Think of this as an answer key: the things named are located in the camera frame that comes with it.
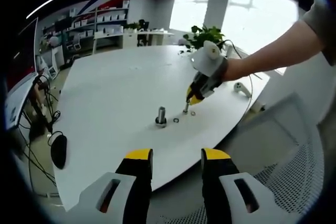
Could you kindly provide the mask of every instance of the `computer mouse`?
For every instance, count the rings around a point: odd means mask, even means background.
[[[66,136],[59,135],[51,144],[51,159],[54,165],[59,169],[63,169],[65,165],[67,157],[67,142],[68,140]]]

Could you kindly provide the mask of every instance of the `green leaves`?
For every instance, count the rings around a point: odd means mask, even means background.
[[[200,49],[203,47],[204,41],[206,40],[215,43],[219,49],[222,49],[224,46],[224,34],[222,34],[220,29],[215,26],[211,28],[203,26],[202,29],[197,26],[193,26],[191,31],[194,34],[192,38],[189,37],[188,34],[183,35],[183,38],[185,38],[190,43],[190,45],[185,45],[188,49],[186,52],[191,52],[192,49]]]
[[[191,28],[191,32],[192,33],[197,33],[197,32],[202,32],[202,29],[200,29],[199,27],[197,27],[197,26],[193,26],[192,28]]]

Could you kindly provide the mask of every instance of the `white desk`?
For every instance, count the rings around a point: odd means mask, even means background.
[[[122,39],[121,45],[122,48],[136,47],[138,44],[138,35],[147,35],[152,36],[151,44],[152,46],[161,46],[168,45],[169,40],[173,33],[167,33],[163,31],[139,31],[137,33],[121,33],[121,34],[110,34],[110,33],[94,33],[93,38],[93,50],[92,54],[94,55],[97,51],[97,40],[102,38],[110,37],[120,37]]]
[[[184,115],[186,92],[196,70],[179,46],[152,46],[104,52],[73,64],[54,129],[68,139],[63,170],[54,167],[64,208],[106,172],[115,172],[126,153],[153,148],[153,190],[168,183],[201,159],[201,148],[215,147],[239,122],[249,104],[233,92],[235,82],[222,84]],[[253,102],[269,77],[252,76]],[[249,78],[240,79],[250,89]],[[166,108],[167,127],[154,120]]]
[[[6,130],[19,124],[20,114],[36,77],[36,72],[27,75],[8,93],[5,101]]]

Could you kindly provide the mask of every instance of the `floor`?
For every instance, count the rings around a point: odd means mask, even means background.
[[[105,52],[105,51],[111,51],[116,50],[116,47],[104,47],[99,49],[97,52]],[[56,99],[59,98],[59,91],[62,90],[62,87],[67,79],[68,73],[71,68],[64,69],[59,72],[58,76],[50,82],[51,87],[55,87],[51,91],[51,93],[56,97]],[[53,99],[52,107],[54,111],[56,111],[57,108],[57,101]],[[47,112],[46,117],[48,120],[50,120],[50,113]],[[46,131],[43,136],[40,136],[36,138],[31,144],[30,149],[34,152],[36,155],[36,158],[38,161],[42,164],[43,168],[46,172],[54,175],[54,169],[53,164],[50,157],[50,146],[48,146],[49,133]],[[32,185],[34,188],[34,191],[38,195],[54,195],[58,194],[57,188],[52,184],[52,182],[34,165],[30,164],[30,175],[32,178]],[[44,207],[44,209],[49,213],[50,216],[55,217],[56,219],[65,213],[65,210],[62,206],[62,202],[59,197],[45,197],[45,196],[39,196],[38,197],[39,202]]]

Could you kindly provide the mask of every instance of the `sleeve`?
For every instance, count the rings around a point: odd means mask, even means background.
[[[325,44],[322,51],[330,65],[336,62],[336,14],[327,5],[315,2],[302,20]]]

